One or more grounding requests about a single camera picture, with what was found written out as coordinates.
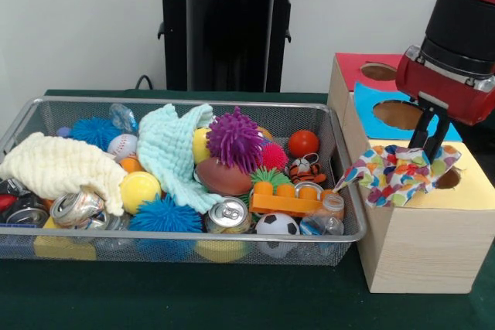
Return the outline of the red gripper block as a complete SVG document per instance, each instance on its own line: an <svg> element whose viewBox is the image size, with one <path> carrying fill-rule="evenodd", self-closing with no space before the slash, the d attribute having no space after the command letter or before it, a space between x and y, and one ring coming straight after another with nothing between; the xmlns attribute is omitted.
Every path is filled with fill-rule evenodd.
<svg viewBox="0 0 495 330"><path fill-rule="evenodd" d="M455 73L429 62L419 46L409 46L400 60L396 86L416 100L424 100L446 110L447 115L467 125L484 121L494 110L494 76L471 77ZM450 120L439 115L433 136L428 137L428 126L433 108L424 109L415 126L409 148L422 148L433 161L448 132Z"/></svg>

